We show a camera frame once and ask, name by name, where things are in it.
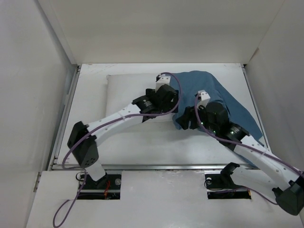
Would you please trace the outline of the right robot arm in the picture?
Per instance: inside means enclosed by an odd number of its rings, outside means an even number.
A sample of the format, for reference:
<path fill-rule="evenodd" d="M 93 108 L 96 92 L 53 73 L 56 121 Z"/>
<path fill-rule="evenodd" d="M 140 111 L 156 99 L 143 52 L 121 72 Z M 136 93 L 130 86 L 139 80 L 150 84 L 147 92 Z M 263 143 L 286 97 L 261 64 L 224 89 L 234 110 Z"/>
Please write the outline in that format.
<path fill-rule="evenodd" d="M 256 175 L 229 163 L 220 173 L 221 184 L 228 189 L 252 188 L 274 199 L 277 205 L 291 215 L 298 215 L 304 208 L 304 173 L 274 156 L 240 125 L 230 121 L 222 104 L 209 102 L 186 107 L 176 122 L 182 129 L 203 130 L 220 144 L 244 157 L 261 171 Z"/>

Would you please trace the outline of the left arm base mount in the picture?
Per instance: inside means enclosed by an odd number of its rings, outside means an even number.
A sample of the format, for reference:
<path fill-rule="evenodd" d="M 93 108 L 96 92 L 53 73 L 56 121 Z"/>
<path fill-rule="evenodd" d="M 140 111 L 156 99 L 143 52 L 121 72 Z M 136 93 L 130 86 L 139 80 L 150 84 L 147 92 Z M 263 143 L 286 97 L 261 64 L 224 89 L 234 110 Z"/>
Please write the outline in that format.
<path fill-rule="evenodd" d="M 100 183 L 94 181 L 89 175 L 82 187 L 78 200 L 119 200 L 121 197 L 121 174 L 108 174 Z"/>

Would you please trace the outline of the white pillow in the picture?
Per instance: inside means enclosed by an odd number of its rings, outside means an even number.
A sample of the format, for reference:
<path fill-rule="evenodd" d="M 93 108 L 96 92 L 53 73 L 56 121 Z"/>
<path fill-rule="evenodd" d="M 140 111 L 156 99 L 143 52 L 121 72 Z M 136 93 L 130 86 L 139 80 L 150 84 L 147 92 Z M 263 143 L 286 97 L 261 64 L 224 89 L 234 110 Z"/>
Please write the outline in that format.
<path fill-rule="evenodd" d="M 105 115 L 110 116 L 156 87 L 157 74 L 107 75 Z"/>

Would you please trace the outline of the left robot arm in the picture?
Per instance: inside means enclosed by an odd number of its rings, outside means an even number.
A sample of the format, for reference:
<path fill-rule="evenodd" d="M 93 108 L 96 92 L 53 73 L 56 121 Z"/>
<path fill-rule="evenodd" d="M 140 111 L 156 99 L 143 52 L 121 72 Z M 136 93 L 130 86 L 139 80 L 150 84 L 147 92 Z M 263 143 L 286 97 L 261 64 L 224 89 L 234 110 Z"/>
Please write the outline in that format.
<path fill-rule="evenodd" d="M 106 139 L 149 119 L 177 112 L 178 102 L 179 91 L 162 85 L 157 90 L 147 89 L 145 95 L 104 119 L 89 124 L 82 121 L 74 124 L 67 146 L 79 166 L 88 173 L 90 183 L 99 189 L 108 180 L 98 153 L 98 147 Z"/>

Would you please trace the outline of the blue pillowcase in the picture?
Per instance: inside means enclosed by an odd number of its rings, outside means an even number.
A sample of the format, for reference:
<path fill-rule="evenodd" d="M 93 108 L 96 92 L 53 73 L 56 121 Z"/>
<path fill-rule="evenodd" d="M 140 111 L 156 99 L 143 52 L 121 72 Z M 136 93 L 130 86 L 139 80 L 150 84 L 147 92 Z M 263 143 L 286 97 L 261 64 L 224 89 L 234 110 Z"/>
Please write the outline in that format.
<path fill-rule="evenodd" d="M 204 90 L 209 94 L 211 102 L 221 103 L 229 110 L 230 121 L 242 126 L 256 140 L 260 140 L 263 136 L 250 112 L 211 73 L 206 71 L 190 71 L 175 73 L 174 75 L 178 78 L 179 83 L 175 79 L 171 79 L 170 86 L 174 89 L 179 89 L 179 86 L 182 88 L 182 98 L 179 103 L 178 112 L 172 117 L 176 129 L 181 129 L 181 126 L 176 122 L 176 118 L 184 113 L 186 107 L 194 106 L 195 94 L 199 90 Z"/>

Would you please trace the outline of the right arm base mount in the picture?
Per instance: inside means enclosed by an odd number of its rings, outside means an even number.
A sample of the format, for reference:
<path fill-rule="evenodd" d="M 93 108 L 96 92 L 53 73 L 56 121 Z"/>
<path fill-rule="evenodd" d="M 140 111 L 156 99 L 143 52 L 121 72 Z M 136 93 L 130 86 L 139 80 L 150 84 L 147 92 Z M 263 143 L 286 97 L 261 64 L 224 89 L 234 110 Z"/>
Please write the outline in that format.
<path fill-rule="evenodd" d="M 220 173 L 205 174 L 204 186 L 207 189 L 209 200 L 251 199 L 251 193 L 248 189 L 233 183 L 225 183 Z"/>

